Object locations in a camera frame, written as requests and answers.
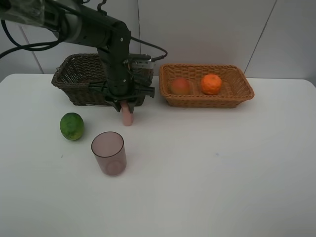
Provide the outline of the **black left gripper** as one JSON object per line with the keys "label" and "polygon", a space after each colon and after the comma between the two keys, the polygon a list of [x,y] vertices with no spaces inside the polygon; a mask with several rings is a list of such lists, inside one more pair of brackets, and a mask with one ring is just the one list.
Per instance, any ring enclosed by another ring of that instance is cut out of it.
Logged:
{"label": "black left gripper", "polygon": [[135,106],[142,103],[145,97],[155,97],[155,88],[152,87],[154,69],[131,68],[127,60],[116,68],[105,63],[102,65],[108,73],[106,79],[103,82],[91,82],[88,88],[100,93],[104,101],[118,113],[122,101],[127,103],[132,114]]}

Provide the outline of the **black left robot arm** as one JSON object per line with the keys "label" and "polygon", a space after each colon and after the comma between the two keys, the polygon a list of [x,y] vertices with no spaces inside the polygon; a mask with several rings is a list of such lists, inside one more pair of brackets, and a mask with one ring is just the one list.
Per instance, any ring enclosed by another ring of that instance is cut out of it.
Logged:
{"label": "black left robot arm", "polygon": [[45,51],[60,43],[93,47],[95,54],[68,56],[53,76],[52,84],[77,106],[111,106],[132,114],[146,97],[154,97],[151,86],[154,58],[129,51],[133,40],[127,25],[82,0],[3,0],[1,24],[6,21],[48,29],[55,41],[16,44],[1,57],[18,51]]}

